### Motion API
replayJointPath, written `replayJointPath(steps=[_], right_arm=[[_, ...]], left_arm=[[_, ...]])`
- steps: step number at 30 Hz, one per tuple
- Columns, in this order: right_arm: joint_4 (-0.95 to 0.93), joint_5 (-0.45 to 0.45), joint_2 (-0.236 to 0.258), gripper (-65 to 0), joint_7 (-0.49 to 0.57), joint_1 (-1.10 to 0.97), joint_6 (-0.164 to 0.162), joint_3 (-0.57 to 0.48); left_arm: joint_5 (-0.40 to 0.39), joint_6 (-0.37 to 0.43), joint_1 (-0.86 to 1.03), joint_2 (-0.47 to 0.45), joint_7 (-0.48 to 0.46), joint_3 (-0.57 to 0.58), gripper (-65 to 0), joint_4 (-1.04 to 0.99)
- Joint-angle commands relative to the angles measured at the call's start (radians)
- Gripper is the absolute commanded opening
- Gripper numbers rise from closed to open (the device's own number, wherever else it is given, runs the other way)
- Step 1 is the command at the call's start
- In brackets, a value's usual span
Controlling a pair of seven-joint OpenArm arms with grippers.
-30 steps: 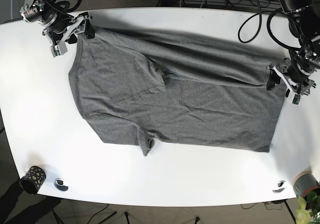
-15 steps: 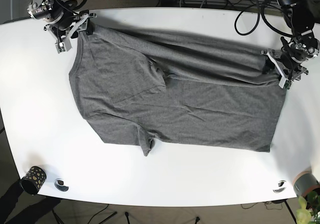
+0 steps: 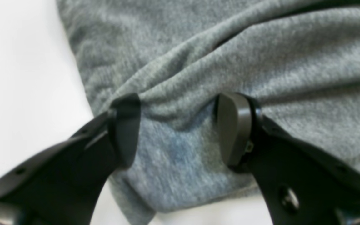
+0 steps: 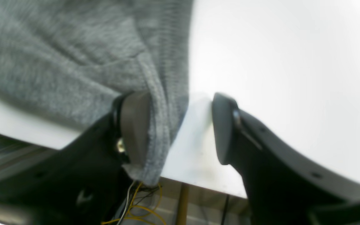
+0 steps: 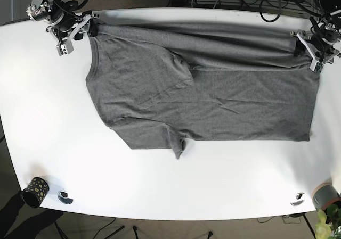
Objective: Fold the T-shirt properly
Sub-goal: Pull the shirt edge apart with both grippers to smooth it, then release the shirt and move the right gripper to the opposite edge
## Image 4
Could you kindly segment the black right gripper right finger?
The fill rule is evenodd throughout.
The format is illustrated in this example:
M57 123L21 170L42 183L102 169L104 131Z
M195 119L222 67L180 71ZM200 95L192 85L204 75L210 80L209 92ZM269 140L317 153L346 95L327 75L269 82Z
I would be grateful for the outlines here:
M360 184L315 163L222 93L212 101L218 160L240 175L256 225L360 225Z

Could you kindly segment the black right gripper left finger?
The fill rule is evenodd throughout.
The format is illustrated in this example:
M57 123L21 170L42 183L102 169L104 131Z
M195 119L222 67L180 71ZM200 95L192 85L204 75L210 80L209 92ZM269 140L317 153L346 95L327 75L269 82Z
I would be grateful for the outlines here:
M145 165L151 101L149 91L121 95L62 150L0 135L0 223L101 224L129 188L122 165Z

